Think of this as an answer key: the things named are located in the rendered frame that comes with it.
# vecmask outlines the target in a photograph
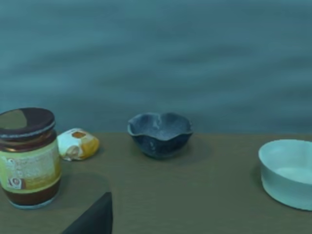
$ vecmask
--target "jar lid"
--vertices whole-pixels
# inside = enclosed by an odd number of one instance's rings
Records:
[[[54,126],[54,114],[49,110],[34,107],[15,109],[0,114],[0,139],[32,138]]]

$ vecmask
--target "round white dish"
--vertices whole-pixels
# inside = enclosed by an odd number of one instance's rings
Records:
[[[259,149],[264,190],[275,200],[312,211],[312,142],[275,140]]]

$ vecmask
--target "jar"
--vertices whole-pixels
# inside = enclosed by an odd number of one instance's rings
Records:
[[[42,108],[0,114],[0,182],[10,203],[36,209],[57,195],[61,167],[55,117]]]

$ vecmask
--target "yellow label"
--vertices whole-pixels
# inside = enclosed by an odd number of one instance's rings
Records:
[[[0,181],[13,193],[26,194],[44,190],[61,175],[58,142],[31,152],[0,152]]]

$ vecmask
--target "bowl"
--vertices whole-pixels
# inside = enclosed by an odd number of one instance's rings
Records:
[[[312,142],[286,139],[259,150],[264,190],[293,208],[312,211]]]
[[[187,118],[175,113],[144,113],[129,120],[128,133],[145,155],[166,159],[186,145],[193,128]]]

